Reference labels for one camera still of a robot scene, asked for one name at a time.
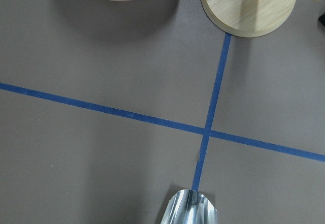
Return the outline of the metal ice scoop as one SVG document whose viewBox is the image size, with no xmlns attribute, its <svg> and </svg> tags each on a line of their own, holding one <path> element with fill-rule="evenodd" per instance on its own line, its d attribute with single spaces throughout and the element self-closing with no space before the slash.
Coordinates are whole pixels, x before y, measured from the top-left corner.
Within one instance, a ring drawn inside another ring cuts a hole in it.
<svg viewBox="0 0 325 224">
<path fill-rule="evenodd" d="M 169 200 L 161 223 L 218 224 L 217 209 L 202 193 L 182 189 Z"/>
</svg>

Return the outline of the wooden mug tree stand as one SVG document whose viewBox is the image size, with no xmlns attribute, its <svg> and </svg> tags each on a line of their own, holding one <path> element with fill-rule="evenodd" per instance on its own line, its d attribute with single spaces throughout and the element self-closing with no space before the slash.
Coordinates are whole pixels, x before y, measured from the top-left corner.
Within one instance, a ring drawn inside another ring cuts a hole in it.
<svg viewBox="0 0 325 224">
<path fill-rule="evenodd" d="M 208 18 L 221 30 L 254 38 L 278 29 L 292 13 L 296 0 L 201 0 Z"/>
</svg>

